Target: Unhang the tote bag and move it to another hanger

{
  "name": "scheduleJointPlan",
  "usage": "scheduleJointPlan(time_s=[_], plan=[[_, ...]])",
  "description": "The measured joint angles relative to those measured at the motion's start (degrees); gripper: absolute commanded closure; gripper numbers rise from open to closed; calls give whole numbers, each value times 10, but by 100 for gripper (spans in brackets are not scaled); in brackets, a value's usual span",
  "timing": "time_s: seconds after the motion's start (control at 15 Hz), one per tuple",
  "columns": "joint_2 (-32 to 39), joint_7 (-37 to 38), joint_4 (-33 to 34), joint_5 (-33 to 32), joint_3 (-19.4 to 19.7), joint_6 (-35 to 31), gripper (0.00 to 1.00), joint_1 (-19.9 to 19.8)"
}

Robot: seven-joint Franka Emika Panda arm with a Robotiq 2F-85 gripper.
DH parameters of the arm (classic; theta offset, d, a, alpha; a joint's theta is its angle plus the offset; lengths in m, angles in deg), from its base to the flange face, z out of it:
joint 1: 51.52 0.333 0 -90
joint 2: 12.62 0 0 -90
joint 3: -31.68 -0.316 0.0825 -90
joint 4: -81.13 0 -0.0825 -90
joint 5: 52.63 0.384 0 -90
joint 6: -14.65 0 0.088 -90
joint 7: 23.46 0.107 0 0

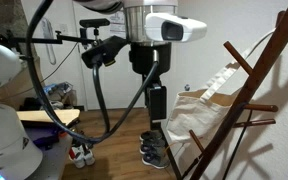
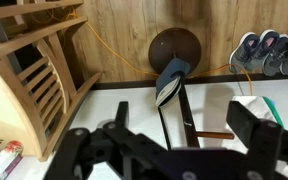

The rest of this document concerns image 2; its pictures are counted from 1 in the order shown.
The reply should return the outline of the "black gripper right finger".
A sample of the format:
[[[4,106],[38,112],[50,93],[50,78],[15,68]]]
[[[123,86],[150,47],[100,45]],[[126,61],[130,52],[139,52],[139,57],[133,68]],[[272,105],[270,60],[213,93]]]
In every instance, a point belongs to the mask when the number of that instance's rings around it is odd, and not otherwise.
[[[288,180],[276,171],[277,161],[288,165],[288,130],[259,119],[238,101],[230,101],[227,124],[248,149],[241,178],[246,180]]]

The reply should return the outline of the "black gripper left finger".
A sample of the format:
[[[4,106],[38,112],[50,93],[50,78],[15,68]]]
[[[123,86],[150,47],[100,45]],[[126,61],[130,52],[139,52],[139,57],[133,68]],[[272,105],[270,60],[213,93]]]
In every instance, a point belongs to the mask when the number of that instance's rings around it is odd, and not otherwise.
[[[105,162],[122,180],[170,180],[170,173],[154,160],[165,152],[148,137],[128,128],[129,107],[118,105],[116,117],[102,128],[69,130],[43,180],[87,180],[93,167]]]

